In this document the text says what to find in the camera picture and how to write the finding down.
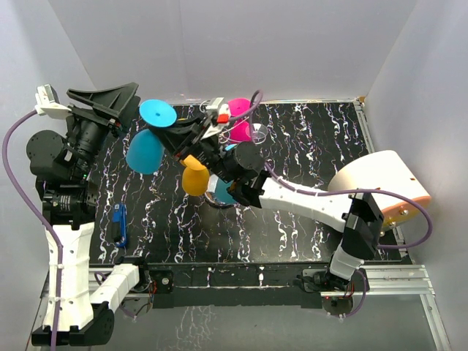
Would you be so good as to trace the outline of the blue wine glass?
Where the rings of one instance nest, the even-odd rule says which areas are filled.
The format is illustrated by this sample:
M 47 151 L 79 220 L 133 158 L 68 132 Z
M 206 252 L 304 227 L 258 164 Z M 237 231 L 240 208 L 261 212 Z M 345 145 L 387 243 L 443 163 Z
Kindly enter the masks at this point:
M 210 177 L 208 188 L 216 203 L 221 203 L 222 205 L 235 205 L 237 203 L 233 196 L 228 192 L 228 189 L 232 184 L 232 181 L 223 181 L 217 175 L 212 175 Z
M 159 99 L 143 102 L 139 113 L 148 128 L 142 129 L 132 138 L 126 162 L 136 173 L 151 175 L 159 169 L 165 147 L 149 127 L 171 127 L 177 120 L 177 113 L 171 105 Z

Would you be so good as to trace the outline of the orange wine glass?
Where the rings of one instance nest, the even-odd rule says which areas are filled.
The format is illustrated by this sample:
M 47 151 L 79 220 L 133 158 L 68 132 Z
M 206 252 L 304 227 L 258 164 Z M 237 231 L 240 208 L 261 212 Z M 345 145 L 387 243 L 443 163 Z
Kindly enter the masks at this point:
M 210 174 L 206 166 L 192 155 L 183 160 L 182 188 L 191 196 L 201 196 L 208 189 Z

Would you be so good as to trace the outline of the magenta wine glass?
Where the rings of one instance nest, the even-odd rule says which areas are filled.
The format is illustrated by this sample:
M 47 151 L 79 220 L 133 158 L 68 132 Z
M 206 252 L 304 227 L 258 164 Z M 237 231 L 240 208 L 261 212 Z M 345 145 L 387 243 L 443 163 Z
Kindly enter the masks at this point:
M 250 108 L 250 101 L 246 98 L 231 99 L 228 102 L 231 116 L 236 117 L 246 112 Z M 232 143 L 251 141 L 250 127 L 247 118 L 238 119 L 233 128 L 229 131 L 229 139 Z

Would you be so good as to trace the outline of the clear wine glass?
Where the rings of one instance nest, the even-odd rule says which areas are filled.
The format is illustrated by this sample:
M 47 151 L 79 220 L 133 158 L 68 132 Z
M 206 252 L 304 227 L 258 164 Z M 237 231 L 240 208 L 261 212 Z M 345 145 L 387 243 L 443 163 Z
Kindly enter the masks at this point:
M 254 123 L 252 125 L 252 132 L 251 132 L 252 142 L 254 142 L 255 144 L 264 143 L 266 141 L 268 133 L 269 133 L 268 128 L 265 125 Z

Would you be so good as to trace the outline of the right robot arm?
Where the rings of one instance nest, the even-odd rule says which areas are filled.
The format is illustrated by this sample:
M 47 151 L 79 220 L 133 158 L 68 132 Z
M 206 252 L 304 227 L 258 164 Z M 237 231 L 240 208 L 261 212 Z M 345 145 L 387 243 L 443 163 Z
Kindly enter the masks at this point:
M 176 159 L 185 162 L 191 156 L 208 168 L 212 176 L 205 191 L 215 204 L 287 211 L 339 231 L 341 241 L 328 268 L 304 281 L 318 291 L 346 289 L 355 272 L 377 251 L 384 216 L 372 193 L 362 189 L 324 192 L 285 181 L 252 141 L 220 146 L 220 126 L 204 117 L 152 127 L 151 132 Z

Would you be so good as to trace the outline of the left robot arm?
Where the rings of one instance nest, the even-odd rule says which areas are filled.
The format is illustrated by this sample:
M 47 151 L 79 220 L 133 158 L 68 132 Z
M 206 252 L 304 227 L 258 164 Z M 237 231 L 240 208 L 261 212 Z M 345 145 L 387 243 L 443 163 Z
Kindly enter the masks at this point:
M 63 105 L 52 86 L 37 89 L 35 112 L 64 121 L 67 132 L 42 130 L 26 146 L 49 249 L 48 304 L 41 326 L 31 333 L 35 347 L 106 344 L 127 294 L 151 283 L 145 260 L 130 256 L 120 258 L 95 291 L 89 289 L 98 187 L 88 175 L 106 138 L 129 131 L 140 103 L 137 84 L 70 89 L 67 96 L 72 103 Z

